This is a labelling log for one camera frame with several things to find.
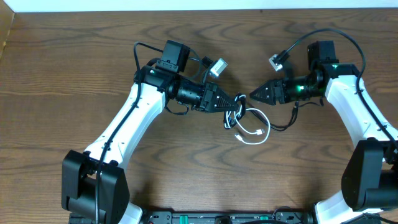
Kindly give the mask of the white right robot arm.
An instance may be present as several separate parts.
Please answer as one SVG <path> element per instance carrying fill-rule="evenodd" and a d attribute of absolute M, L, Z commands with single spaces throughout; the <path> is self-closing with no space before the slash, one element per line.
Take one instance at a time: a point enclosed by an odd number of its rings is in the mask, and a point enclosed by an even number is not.
<path fill-rule="evenodd" d="M 341 178 L 341 189 L 315 204 L 306 223 L 349 223 L 397 208 L 397 130 L 367 93 L 359 70 L 341 63 L 331 40 L 307 47 L 307 76 L 293 77 L 287 57 L 269 62 L 285 78 L 273 79 L 251 92 L 254 100 L 276 105 L 324 97 L 333 105 L 353 142 L 354 151 Z"/>

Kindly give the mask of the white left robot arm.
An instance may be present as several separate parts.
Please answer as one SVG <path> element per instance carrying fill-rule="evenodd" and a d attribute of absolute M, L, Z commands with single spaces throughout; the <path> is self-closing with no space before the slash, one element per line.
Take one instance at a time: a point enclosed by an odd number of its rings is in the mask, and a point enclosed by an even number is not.
<path fill-rule="evenodd" d="M 204 113 L 236 111 L 217 84 L 183 77 L 193 49 L 168 40 L 161 57 L 137 66 L 130 94 L 109 126 L 83 152 L 62 162 L 62 208 L 70 223 L 139 223 L 143 209 L 130 201 L 126 169 L 133 152 L 169 100 Z"/>

